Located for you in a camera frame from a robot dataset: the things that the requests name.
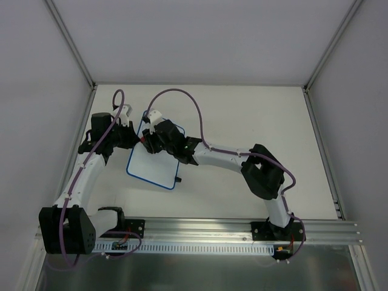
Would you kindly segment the blue framed whiteboard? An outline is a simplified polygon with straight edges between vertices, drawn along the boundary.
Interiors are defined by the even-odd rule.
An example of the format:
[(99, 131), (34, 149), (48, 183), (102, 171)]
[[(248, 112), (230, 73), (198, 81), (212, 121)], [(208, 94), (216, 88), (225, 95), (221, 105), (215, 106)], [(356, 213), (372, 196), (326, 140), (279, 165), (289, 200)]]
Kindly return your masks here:
[(177, 183), (180, 162), (166, 151), (148, 153), (141, 142), (131, 151), (126, 172), (129, 176), (173, 190)]

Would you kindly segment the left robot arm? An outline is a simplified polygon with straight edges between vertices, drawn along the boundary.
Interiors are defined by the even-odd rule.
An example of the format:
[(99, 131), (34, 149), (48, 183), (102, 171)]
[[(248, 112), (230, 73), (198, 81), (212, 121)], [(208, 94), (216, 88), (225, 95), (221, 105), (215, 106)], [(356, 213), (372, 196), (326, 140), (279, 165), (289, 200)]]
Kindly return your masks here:
[(86, 255), (92, 252), (96, 239), (109, 233), (119, 237), (127, 230), (120, 207), (101, 207), (88, 216), (85, 211), (95, 182), (115, 148), (132, 149), (139, 143), (128, 115), (114, 118), (109, 113), (94, 113), (91, 128), (78, 147), (71, 178), (51, 207), (39, 213), (39, 226), (44, 247), (49, 254)]

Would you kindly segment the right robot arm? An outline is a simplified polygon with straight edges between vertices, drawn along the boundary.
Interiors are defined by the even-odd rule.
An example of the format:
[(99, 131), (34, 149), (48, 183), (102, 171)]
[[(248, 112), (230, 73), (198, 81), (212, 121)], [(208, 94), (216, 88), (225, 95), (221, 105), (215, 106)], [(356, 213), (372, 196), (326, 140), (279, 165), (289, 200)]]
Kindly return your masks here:
[(183, 164), (215, 166), (242, 174), (249, 190), (265, 202), (269, 217), (264, 233), (278, 241), (291, 238), (295, 218), (284, 192), (295, 186), (296, 179), (263, 145), (255, 144), (248, 152), (218, 149), (201, 138), (184, 136), (169, 119), (144, 129), (141, 142), (150, 154), (165, 151)]

